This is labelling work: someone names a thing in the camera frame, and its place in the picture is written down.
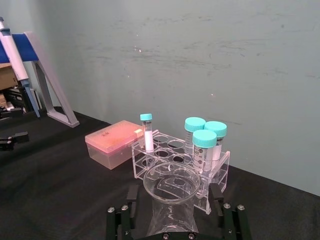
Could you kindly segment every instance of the black table surface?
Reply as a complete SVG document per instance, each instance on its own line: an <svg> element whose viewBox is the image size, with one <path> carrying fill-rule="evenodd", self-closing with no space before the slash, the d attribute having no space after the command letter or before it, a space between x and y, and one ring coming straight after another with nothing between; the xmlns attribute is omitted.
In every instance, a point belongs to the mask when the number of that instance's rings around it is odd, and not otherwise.
<svg viewBox="0 0 320 240"><path fill-rule="evenodd" d="M85 135L108 123L76 116L76 128L44 114L0 121L0 136L30 137L0 152L0 240L104 240L107 207L124 204L129 185L142 183L131 160L109 170L89 157ZM231 166L224 197L245 205L255 240L320 240L318 196ZM144 237L151 216L142 187L134 237ZM200 233L218 234L212 214L195 208L194 217Z"/></svg>

